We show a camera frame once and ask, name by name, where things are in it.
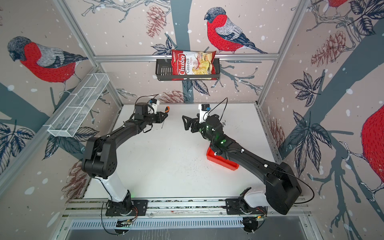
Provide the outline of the orange black screwdriver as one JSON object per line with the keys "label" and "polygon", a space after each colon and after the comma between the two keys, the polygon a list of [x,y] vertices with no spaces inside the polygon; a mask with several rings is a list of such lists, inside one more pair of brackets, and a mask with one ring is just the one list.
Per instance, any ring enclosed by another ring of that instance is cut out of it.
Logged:
{"label": "orange black screwdriver", "polygon": [[169,111],[170,111],[170,107],[167,106],[166,109],[165,109],[165,113],[169,113]]}

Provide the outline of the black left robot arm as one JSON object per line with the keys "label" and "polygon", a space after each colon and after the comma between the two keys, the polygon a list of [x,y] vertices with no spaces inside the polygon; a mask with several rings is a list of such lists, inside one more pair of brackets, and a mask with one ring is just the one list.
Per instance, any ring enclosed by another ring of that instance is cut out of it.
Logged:
{"label": "black left robot arm", "polygon": [[118,167],[117,149],[130,138],[146,133],[146,127],[162,124],[169,115],[170,107],[159,111],[160,102],[155,99],[138,103],[130,118],[116,130],[101,137],[91,137],[86,143],[82,171],[98,180],[110,197],[110,202],[131,204],[131,193],[124,187],[116,170]]}

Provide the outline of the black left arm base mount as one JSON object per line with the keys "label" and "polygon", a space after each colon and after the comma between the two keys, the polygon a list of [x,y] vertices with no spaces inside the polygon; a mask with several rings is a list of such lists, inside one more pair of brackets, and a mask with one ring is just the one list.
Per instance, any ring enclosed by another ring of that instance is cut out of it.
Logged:
{"label": "black left arm base mount", "polygon": [[108,200],[107,207],[106,207],[107,208],[106,216],[107,217],[145,216],[148,203],[149,203],[148,200],[126,199],[119,203]]}

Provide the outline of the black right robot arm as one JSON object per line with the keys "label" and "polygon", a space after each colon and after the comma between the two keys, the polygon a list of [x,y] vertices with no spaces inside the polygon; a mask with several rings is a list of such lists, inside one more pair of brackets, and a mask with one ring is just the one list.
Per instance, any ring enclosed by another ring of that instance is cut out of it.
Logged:
{"label": "black right robot arm", "polygon": [[208,116],[200,123],[198,118],[182,116],[185,130],[199,132],[210,142],[210,148],[218,156],[239,164],[255,175],[266,186],[266,200],[278,213],[286,215],[302,193],[292,168],[285,163],[274,163],[243,148],[224,134],[218,115]]}

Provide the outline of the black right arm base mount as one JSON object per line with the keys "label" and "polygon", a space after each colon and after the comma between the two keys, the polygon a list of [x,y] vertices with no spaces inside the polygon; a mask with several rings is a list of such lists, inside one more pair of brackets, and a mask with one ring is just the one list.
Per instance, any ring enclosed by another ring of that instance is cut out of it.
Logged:
{"label": "black right arm base mount", "polygon": [[225,199],[227,215],[267,216],[268,206],[265,190],[246,188],[237,198]]}

